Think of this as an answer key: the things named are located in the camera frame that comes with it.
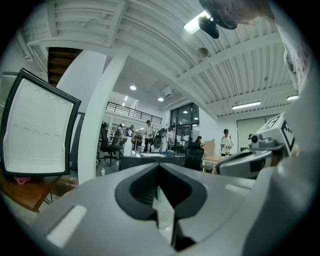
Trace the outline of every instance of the camera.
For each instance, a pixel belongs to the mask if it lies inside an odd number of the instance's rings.
[[[202,29],[204,32],[206,32],[209,36],[211,36],[214,39],[219,38],[219,30],[217,28],[217,24],[213,21],[207,18],[206,16],[199,18],[199,28]]]

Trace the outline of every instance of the staircase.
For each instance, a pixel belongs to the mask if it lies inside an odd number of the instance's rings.
[[[81,52],[81,49],[50,47],[48,51],[49,84],[56,87],[67,68]]]

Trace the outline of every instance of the white wall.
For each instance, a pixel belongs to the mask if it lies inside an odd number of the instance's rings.
[[[199,121],[200,121],[200,136],[202,137],[202,141],[212,141],[215,140],[214,143],[216,145],[216,149],[214,150],[214,155],[218,156],[219,151],[217,153],[217,144],[219,143],[220,131],[218,123],[213,120],[206,112],[204,112],[201,108],[199,108]]]
[[[36,61],[26,61],[21,55],[16,42],[11,40],[0,60],[0,76],[3,72],[19,72],[21,68],[25,68],[37,77],[48,81]]]
[[[156,106],[148,104],[139,100],[137,109],[138,111],[162,118],[161,126],[168,128],[170,124],[170,110],[161,111]]]
[[[232,153],[237,153],[238,149],[238,135],[237,125],[234,118],[225,118],[216,122],[201,108],[199,108],[199,121],[200,121],[200,136],[202,141],[215,140],[214,155],[220,156],[220,140],[224,136],[224,129],[229,130],[230,136],[233,138],[234,147]]]
[[[80,112],[86,112],[91,96],[99,82],[107,56],[84,50],[61,77],[57,88],[81,100]]]

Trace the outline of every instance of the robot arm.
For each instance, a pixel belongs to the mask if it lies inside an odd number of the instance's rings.
[[[270,119],[251,139],[249,151],[242,151],[216,166],[218,174],[240,178],[257,177],[266,167],[276,165],[283,156],[291,156],[295,137],[287,124],[284,113]]]

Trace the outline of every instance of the doorway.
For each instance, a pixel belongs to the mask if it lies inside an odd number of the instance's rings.
[[[177,125],[175,129],[174,151],[184,153],[191,138],[192,124]]]

